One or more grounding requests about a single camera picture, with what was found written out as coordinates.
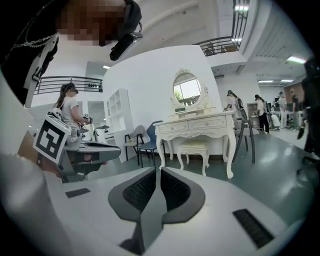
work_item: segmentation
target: black metal railing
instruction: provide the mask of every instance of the black metal railing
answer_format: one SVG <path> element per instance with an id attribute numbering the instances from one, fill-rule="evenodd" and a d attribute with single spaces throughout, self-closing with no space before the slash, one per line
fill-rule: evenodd
<path id="1" fill-rule="evenodd" d="M 83 76 L 44 76 L 36 85 L 34 95 L 59 93 L 64 84 L 72 82 L 79 92 L 102 93 L 102 80 Z"/>
<path id="2" fill-rule="evenodd" d="M 213 38 L 195 43 L 206 57 L 239 51 L 247 26 L 250 0 L 233 0 L 233 18 L 231 35 Z"/>

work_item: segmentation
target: oval mirror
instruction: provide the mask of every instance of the oval mirror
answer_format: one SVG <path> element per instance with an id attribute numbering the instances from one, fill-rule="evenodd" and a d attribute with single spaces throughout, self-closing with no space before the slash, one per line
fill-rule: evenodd
<path id="1" fill-rule="evenodd" d="M 193 74 L 182 73 L 174 80 L 173 93 L 181 105 L 191 106 L 198 101 L 201 95 L 201 86 Z"/>

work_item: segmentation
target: drawer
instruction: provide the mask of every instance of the drawer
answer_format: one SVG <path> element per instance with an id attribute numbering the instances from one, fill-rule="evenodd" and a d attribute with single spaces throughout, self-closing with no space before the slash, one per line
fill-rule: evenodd
<path id="1" fill-rule="evenodd" d="M 215 116 L 188 121 L 190 131 L 227 127 L 226 116 Z"/>
<path id="2" fill-rule="evenodd" d="M 188 122 L 174 122 L 171 124 L 163 124 L 159 126 L 161 134 L 169 134 L 174 132 L 189 131 Z"/>

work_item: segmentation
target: white stool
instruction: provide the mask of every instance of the white stool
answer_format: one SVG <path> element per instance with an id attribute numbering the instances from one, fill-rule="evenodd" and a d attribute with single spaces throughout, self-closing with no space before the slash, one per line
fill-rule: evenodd
<path id="1" fill-rule="evenodd" d="M 198 140 L 187 140 L 181 143 L 178 147 L 178 159 L 180 162 L 180 170 L 184 169 L 184 163 L 182 162 L 181 154 L 186 154 L 186 164 L 189 164 L 189 155 L 201 155 L 203 159 L 202 164 L 202 175 L 206 175 L 206 167 L 209 167 L 209 155 L 208 155 L 208 144 L 205 141 Z"/>

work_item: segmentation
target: vanity table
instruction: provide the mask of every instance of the vanity table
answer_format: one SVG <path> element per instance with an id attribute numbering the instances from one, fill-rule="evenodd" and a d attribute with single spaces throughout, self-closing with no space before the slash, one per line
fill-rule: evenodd
<path id="1" fill-rule="evenodd" d="M 186 69 L 181 69 L 175 75 L 173 83 L 173 94 L 171 97 L 172 115 L 169 116 L 169 121 L 155 123 L 156 146 L 161 158 L 161 166 L 165 166 L 165 156 L 162 149 L 162 140 L 168 141 L 170 150 L 170 159 L 173 159 L 172 139 L 183 137 L 187 139 L 195 138 L 197 136 L 208 136 L 210 138 L 223 137 L 223 161 L 227 162 L 226 174 L 231 179 L 234 174 L 231 171 L 231 165 L 236 150 L 236 137 L 234 132 L 234 120 L 232 118 L 233 111 L 216 112 L 208 95 L 208 88 L 204 87 L 198 79 L 199 93 L 196 95 L 197 101 L 191 105 L 183 105 L 181 102 L 187 100 L 177 98 L 177 87 L 180 88 L 181 94 L 186 92 L 195 91 L 194 88 L 186 88 L 187 82 L 191 84 L 191 80 L 196 77 Z M 227 145 L 229 141 L 229 150 L 227 154 Z"/>

